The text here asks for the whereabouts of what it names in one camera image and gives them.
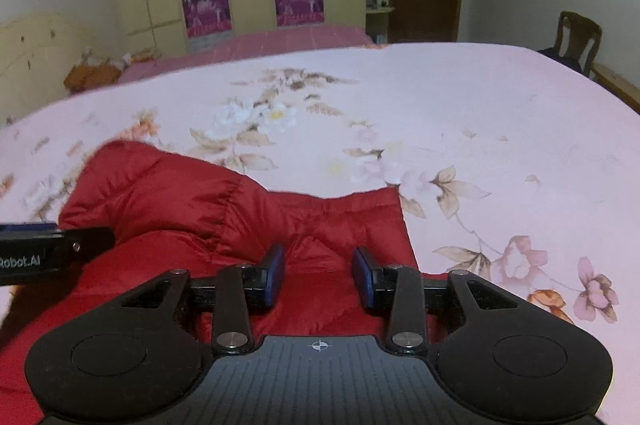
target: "chair backrest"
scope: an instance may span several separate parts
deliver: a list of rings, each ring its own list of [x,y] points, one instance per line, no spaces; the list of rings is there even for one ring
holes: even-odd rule
[[[564,56],[580,60],[584,50],[590,40],[593,39],[593,46],[589,50],[584,69],[582,74],[589,76],[591,72],[591,65],[600,48],[600,41],[602,40],[602,28],[594,21],[587,17],[575,13],[573,11],[563,11],[560,14],[558,21],[558,36],[556,37],[556,44],[554,50],[559,54],[560,47],[562,47],[562,37],[564,36],[564,26],[569,27],[569,45],[566,49]]]

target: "shelf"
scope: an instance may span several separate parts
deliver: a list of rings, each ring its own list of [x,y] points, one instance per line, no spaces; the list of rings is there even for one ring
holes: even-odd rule
[[[378,8],[377,10],[367,8],[367,15],[380,15],[391,13],[396,8],[386,7],[386,8]]]

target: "floral pattern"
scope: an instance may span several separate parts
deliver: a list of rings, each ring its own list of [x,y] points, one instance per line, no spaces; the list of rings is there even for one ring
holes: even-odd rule
[[[595,275],[587,257],[581,257],[578,261],[578,276],[584,291],[575,300],[575,315],[581,320],[593,322],[598,310],[608,323],[617,322],[618,316],[613,306],[618,305],[618,296],[611,289],[611,281],[602,274]]]
[[[9,174],[2,179],[0,182],[0,199],[4,197],[5,194],[11,190],[11,187],[14,186],[15,176],[13,174]]]
[[[408,217],[415,217],[422,225],[428,225],[427,214],[433,214],[433,206],[442,214],[446,224],[456,225],[462,230],[461,235],[471,236],[477,243],[477,248],[471,247],[475,249],[450,245],[434,250],[434,254],[453,263],[449,270],[472,271],[572,322],[565,312],[567,303],[558,292],[563,289],[566,293],[575,294],[572,308],[578,320],[594,321],[600,313],[608,323],[617,321],[614,306],[618,304],[618,296],[612,290],[609,278],[594,273],[588,258],[578,261],[578,278],[582,284],[578,289],[549,277],[545,267],[553,260],[553,254],[534,249],[530,236],[511,237],[502,251],[489,245],[476,230],[465,225],[460,212],[466,203],[481,202],[491,195],[490,192],[459,179],[455,166],[434,172],[430,170],[428,160],[407,161],[402,140],[385,140],[381,128],[374,122],[351,119],[343,109],[331,105],[324,98],[324,91],[328,88],[357,83],[357,80],[298,68],[270,69],[257,80],[232,82],[238,94],[213,106],[210,121],[205,126],[190,128],[194,145],[184,153],[240,173],[268,172],[278,169],[274,148],[288,137],[287,133],[297,131],[304,116],[341,119],[353,144],[342,149],[340,158],[336,156],[330,165],[332,174],[346,174],[352,185],[364,190],[384,186],[395,188]],[[242,94],[244,90],[257,90],[258,93],[255,96]],[[89,115],[86,120],[96,123],[94,115]],[[145,141],[163,150],[172,150],[171,145],[161,141],[162,128],[157,120],[156,109],[142,110],[134,115],[133,124],[117,132],[113,138]],[[462,134],[468,140],[478,137],[469,129],[463,130]],[[49,138],[42,138],[35,151],[48,143]],[[30,190],[25,203],[35,207],[35,220],[47,220],[50,214],[62,207],[84,163],[95,151],[95,148],[85,150],[84,147],[79,140],[68,148],[66,156],[69,159],[81,158],[64,177],[49,176]],[[526,182],[540,185],[534,175],[527,177]],[[14,183],[12,174],[2,180],[0,199]]]
[[[244,151],[245,147],[270,147],[270,139],[294,128],[299,109],[311,114],[341,116],[342,112],[325,104],[321,95],[309,92],[335,84],[353,85],[357,80],[346,80],[321,72],[305,69],[268,70],[253,82],[238,81],[233,85],[246,87],[265,84],[257,99],[229,98],[214,110],[211,126],[205,130],[191,129],[196,147],[188,155],[210,160],[216,165],[237,172],[249,170],[275,170],[278,166],[263,153]]]

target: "metal screw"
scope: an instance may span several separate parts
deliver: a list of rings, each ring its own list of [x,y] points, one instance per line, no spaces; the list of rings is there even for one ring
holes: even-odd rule
[[[412,349],[422,344],[422,342],[424,342],[424,339],[418,333],[403,331],[402,333],[394,335],[391,341],[398,347],[402,347],[404,349]]]
[[[238,333],[236,331],[230,331],[229,333],[222,333],[217,338],[218,344],[228,349],[237,349],[238,347],[242,347],[248,341],[249,339],[244,333]]]

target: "circular pad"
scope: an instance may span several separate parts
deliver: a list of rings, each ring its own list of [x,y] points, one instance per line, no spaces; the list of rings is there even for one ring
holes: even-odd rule
[[[566,365],[566,352],[553,340],[531,335],[503,339],[494,347],[494,360],[508,373],[545,378]]]
[[[532,325],[514,326],[511,311],[486,311],[442,342],[436,369],[443,384],[498,421],[554,423],[593,411],[612,376],[602,344],[552,315],[557,322],[533,315]]]
[[[71,353],[74,365],[92,376],[123,375],[146,358],[146,347],[127,335],[97,335],[80,342]]]
[[[200,345],[177,327],[96,331],[62,326],[31,348],[25,373],[45,412],[128,422],[183,397],[203,369]]]

